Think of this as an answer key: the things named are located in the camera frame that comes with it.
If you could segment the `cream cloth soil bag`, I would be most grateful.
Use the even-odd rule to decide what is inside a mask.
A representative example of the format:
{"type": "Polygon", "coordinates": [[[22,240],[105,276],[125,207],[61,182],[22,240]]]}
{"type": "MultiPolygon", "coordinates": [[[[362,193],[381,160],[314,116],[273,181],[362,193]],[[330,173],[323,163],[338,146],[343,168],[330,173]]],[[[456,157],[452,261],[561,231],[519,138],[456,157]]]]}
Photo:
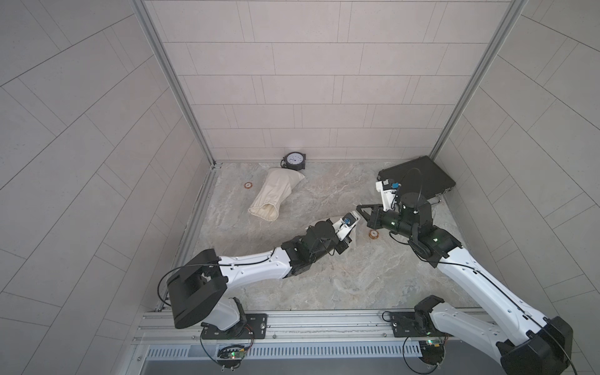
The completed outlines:
{"type": "Polygon", "coordinates": [[[345,225],[342,223],[342,218],[335,218],[335,217],[330,217],[328,219],[329,221],[331,221],[334,231],[336,232],[337,236],[341,237],[341,234],[345,234],[346,237],[345,239],[348,242],[348,247],[349,248],[355,248],[356,247],[356,229],[359,227],[359,225],[361,225],[361,223],[363,222],[363,219],[361,217],[359,217],[356,222],[352,225],[352,229],[351,230],[346,230],[345,229],[345,225]]]}

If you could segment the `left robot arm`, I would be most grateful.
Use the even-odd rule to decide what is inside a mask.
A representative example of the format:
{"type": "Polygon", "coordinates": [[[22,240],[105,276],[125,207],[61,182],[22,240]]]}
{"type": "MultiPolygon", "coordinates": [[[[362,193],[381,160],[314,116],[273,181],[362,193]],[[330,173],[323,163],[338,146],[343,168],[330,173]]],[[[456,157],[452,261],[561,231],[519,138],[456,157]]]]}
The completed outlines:
{"type": "Polygon", "coordinates": [[[342,254],[359,222],[356,212],[316,222],[306,233],[249,256],[217,256],[209,248],[164,275],[176,329],[207,323],[219,331],[239,331],[246,318],[231,291],[260,281],[298,276],[326,255],[342,254]]]}

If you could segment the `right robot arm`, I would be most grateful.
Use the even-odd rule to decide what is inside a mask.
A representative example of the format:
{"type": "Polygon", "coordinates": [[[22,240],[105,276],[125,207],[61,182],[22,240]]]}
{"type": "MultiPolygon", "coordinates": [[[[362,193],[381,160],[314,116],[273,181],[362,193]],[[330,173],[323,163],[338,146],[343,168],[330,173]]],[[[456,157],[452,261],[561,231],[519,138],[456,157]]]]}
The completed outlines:
{"type": "Polygon", "coordinates": [[[548,318],[499,282],[448,231],[434,225],[431,204],[417,193],[392,197],[392,204],[359,205],[373,230],[406,238],[417,257],[456,282],[494,320],[487,323],[431,295],[415,307],[426,332],[436,330],[490,356],[507,374],[561,374],[571,359],[573,328],[548,318]]]}

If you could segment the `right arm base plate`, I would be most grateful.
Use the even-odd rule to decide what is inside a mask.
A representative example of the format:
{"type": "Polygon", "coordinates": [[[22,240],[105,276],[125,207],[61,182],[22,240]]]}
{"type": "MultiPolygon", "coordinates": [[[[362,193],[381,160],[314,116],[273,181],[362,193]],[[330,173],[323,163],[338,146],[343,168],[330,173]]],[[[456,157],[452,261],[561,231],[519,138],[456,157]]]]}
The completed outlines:
{"type": "Polygon", "coordinates": [[[448,334],[439,331],[431,320],[428,312],[386,312],[387,322],[392,325],[396,338],[445,338],[448,334]]]}

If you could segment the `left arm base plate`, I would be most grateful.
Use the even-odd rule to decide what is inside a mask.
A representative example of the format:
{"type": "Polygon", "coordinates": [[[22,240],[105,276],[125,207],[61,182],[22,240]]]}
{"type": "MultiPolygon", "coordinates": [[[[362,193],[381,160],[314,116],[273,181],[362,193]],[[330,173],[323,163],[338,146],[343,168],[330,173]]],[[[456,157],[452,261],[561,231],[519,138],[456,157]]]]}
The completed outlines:
{"type": "Polygon", "coordinates": [[[203,340],[250,340],[266,337],[268,315],[266,313],[249,313],[245,320],[236,323],[232,328],[222,331],[216,326],[202,323],[203,340]]]}

